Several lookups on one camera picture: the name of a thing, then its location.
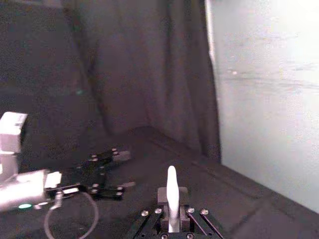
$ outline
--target white wall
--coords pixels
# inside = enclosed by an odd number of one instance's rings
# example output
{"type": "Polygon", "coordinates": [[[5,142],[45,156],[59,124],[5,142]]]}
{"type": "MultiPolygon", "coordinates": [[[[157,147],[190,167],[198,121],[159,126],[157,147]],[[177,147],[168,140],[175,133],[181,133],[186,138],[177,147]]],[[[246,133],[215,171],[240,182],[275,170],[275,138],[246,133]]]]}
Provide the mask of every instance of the white wall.
{"type": "Polygon", "coordinates": [[[222,163],[319,213],[319,1],[211,3],[222,163]]]}

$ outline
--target black curtain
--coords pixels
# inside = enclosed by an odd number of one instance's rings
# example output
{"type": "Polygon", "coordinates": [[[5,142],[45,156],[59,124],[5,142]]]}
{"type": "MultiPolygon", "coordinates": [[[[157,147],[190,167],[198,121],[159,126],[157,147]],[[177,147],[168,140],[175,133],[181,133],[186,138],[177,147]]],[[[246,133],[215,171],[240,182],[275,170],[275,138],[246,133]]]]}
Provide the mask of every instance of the black curtain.
{"type": "Polygon", "coordinates": [[[78,0],[76,12],[108,130],[150,125],[219,161],[204,1],[78,0]]]}

